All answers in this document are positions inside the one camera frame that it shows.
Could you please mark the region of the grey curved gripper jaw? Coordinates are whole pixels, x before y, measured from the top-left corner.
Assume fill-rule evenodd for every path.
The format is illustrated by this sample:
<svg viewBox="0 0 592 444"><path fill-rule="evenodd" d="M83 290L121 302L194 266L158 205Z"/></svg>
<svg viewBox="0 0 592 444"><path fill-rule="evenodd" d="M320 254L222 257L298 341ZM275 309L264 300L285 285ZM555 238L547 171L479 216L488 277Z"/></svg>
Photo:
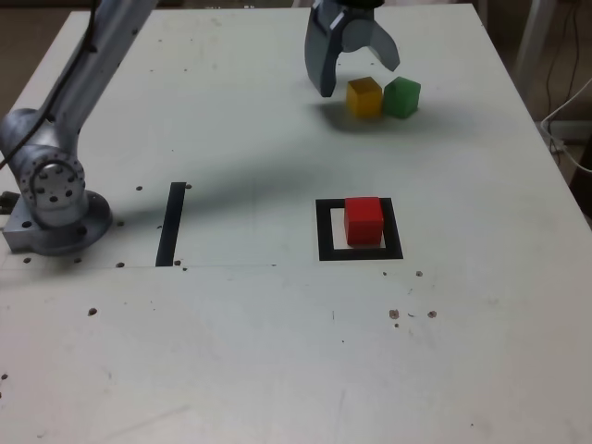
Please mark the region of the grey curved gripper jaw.
<svg viewBox="0 0 592 444"><path fill-rule="evenodd" d="M342 52L344 7L338 2L314 2L304 42L304 60L309 80L322 97L336 87L336 66Z"/></svg>
<svg viewBox="0 0 592 444"><path fill-rule="evenodd" d="M390 71L394 71L401 62L398 47L391 36L373 19L358 18L343 29L342 51L353 53L364 47Z"/></svg>

